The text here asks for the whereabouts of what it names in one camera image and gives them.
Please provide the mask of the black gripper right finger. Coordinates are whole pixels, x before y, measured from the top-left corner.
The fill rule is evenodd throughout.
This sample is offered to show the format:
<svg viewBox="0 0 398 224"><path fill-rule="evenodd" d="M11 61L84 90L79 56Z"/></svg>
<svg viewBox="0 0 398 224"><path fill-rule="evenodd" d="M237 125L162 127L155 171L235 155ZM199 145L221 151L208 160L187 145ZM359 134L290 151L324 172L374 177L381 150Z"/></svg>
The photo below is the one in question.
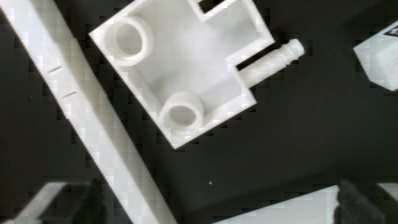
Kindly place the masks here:
<svg viewBox="0 0 398 224"><path fill-rule="evenodd" d="M335 224L398 224L398 183L343 180Z"/></svg>

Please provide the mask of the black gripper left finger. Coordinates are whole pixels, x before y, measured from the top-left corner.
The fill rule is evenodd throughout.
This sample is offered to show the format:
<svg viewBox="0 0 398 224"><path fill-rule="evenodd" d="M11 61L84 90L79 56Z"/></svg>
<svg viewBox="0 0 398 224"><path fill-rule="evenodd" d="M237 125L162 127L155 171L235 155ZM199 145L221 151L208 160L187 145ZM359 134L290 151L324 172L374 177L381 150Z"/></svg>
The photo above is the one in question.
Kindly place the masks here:
<svg viewBox="0 0 398 224"><path fill-rule="evenodd" d="M100 183L47 183L20 214L0 224L107 224Z"/></svg>

